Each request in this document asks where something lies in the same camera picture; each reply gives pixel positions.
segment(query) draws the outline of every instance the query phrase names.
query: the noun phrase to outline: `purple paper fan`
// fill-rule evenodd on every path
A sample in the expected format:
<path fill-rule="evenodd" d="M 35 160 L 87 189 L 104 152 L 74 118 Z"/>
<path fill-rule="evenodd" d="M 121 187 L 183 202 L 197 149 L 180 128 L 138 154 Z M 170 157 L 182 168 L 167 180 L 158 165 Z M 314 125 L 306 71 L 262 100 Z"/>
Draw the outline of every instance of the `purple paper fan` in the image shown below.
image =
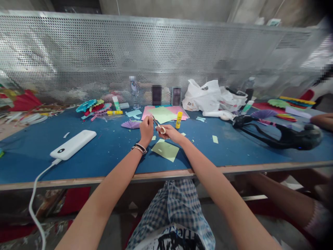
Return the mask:
<path fill-rule="evenodd" d="M 264 110 L 258 110 L 251 114 L 252 117 L 256 117 L 258 119 L 266 119 L 272 116 L 277 115 L 278 113 L 271 109 L 264 109 Z"/>
<path fill-rule="evenodd" d="M 140 127 L 139 121 L 132 121 L 131 119 L 127 122 L 124 122 L 121 126 L 125 128 L 131 128 L 131 129 L 136 129 Z"/>

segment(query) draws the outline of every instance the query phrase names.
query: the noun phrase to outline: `glue stick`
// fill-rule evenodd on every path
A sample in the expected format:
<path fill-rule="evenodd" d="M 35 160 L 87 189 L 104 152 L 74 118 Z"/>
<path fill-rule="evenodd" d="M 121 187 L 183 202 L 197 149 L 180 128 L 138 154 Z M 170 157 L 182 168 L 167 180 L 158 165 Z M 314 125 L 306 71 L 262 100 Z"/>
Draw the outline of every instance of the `glue stick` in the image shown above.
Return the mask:
<path fill-rule="evenodd" d="M 123 114 L 123 111 L 120 110 L 120 111 L 107 111 L 107 114 L 110 116 L 110 115 L 122 115 Z"/>
<path fill-rule="evenodd" d="M 181 122 L 182 116 L 183 116 L 183 112 L 178 112 L 177 121 L 176 121 L 176 129 L 180 128 L 180 122 Z"/>

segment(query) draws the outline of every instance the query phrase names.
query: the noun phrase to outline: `table surface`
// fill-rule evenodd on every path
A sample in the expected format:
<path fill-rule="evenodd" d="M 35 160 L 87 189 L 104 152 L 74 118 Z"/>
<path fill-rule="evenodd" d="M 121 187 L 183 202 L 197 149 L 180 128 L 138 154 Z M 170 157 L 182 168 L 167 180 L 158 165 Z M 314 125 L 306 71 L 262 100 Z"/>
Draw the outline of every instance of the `table surface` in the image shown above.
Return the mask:
<path fill-rule="evenodd" d="M 322 113 L 317 110 L 309 110 L 309 112 L 312 115 Z M 220 118 L 206 117 L 206 121 L 201 122 L 195 119 L 197 116 L 202 117 L 202 112 L 187 111 L 187 113 L 190 119 L 181 122 L 179 132 L 186 133 L 187 138 L 194 140 L 194 145 L 216 166 L 333 161 L 333 134 L 327 131 L 323 131 L 322 143 L 310 151 L 278 150 L 240 130 L 235 130 L 231 123 L 222 121 Z M 129 131 L 120 126 L 129 120 L 127 116 L 108 122 L 102 119 L 95 119 L 93 122 L 87 119 L 83 122 L 81 116 L 82 114 L 76 113 L 74 109 L 66 110 L 58 116 L 31 125 L 0 141 L 0 147 L 5 151 L 5 155 L 0 158 L 0 189 L 2 185 L 34 182 L 36 176 L 54 160 L 50 157 L 50 152 L 82 130 L 93 130 L 97 136 L 69 160 L 62 161 L 49 170 L 41 181 L 104 177 L 140 140 L 139 129 Z M 297 119 L 297 123 L 302 125 L 309 121 L 301 117 Z M 279 124 L 291 123 L 276 117 L 268 120 Z M 257 124 L 262 130 L 279 137 L 279 130 L 273 126 Z M 67 132 L 70 134 L 67 138 L 63 138 Z M 213 135 L 217 136 L 218 144 L 213 142 Z M 181 148 L 174 162 L 152 152 L 151 149 L 157 141 L 158 137 L 155 141 L 151 141 L 148 147 L 149 152 L 140 161 L 136 174 L 191 168 Z"/>

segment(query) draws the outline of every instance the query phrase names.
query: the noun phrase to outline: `white plastic bag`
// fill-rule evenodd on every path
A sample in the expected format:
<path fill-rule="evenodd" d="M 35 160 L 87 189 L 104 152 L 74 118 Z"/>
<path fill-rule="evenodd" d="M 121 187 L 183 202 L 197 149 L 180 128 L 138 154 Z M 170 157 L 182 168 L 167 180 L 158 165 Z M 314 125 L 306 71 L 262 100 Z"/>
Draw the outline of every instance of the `white plastic bag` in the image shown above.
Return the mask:
<path fill-rule="evenodd" d="M 238 111 L 242 106 L 245 105 L 247 94 L 245 96 L 235 95 L 226 90 L 225 87 L 220 87 L 220 90 L 220 109 L 234 112 Z"/>
<path fill-rule="evenodd" d="M 220 107 L 221 91 L 217 80 L 205 83 L 200 87 L 193 79 L 188 80 L 183 108 L 189 111 L 217 111 Z"/>

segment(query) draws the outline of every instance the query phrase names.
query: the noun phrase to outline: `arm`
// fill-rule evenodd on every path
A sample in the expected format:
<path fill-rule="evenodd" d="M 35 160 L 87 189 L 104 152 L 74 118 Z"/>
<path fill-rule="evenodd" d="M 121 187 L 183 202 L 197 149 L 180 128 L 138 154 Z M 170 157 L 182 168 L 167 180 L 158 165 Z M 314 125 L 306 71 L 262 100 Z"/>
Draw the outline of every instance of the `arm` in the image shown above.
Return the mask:
<path fill-rule="evenodd" d="M 281 249 L 218 168 L 171 125 L 166 134 L 180 144 L 200 182 L 225 215 L 239 250 Z"/>
<path fill-rule="evenodd" d="M 310 122 L 320 128 L 333 132 L 333 113 L 314 116 Z"/>
<path fill-rule="evenodd" d="M 151 117 L 146 117 L 140 124 L 140 132 L 139 144 L 147 148 L 154 132 Z M 56 250 L 97 249 L 111 212 L 131 181 L 141 157 L 141 151 L 134 148 L 105 177 L 89 197 Z"/>

